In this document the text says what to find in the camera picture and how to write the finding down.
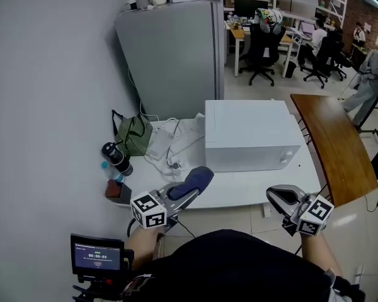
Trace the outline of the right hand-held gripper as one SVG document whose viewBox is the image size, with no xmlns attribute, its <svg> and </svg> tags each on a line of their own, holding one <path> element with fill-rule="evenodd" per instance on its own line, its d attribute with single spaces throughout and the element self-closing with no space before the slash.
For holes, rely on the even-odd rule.
<svg viewBox="0 0 378 302">
<path fill-rule="evenodd" d="M 266 196 L 279 214 L 285 215 L 282 227 L 293 236 L 296 232 L 317 236 L 323 231 L 334 210 L 334 205 L 321 195 L 307 194 L 289 184 L 272 186 Z"/>
</svg>

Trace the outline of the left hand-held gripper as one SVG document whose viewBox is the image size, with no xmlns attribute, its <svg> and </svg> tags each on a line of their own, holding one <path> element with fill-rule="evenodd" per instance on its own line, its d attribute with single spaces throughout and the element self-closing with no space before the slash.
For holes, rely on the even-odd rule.
<svg viewBox="0 0 378 302">
<path fill-rule="evenodd" d="M 132 215 L 143 229 L 164 227 L 167 232 L 178 223 L 177 214 L 198 196 L 199 189 L 189 192 L 183 182 L 172 182 L 157 192 L 145 191 L 130 200 Z"/>
</svg>

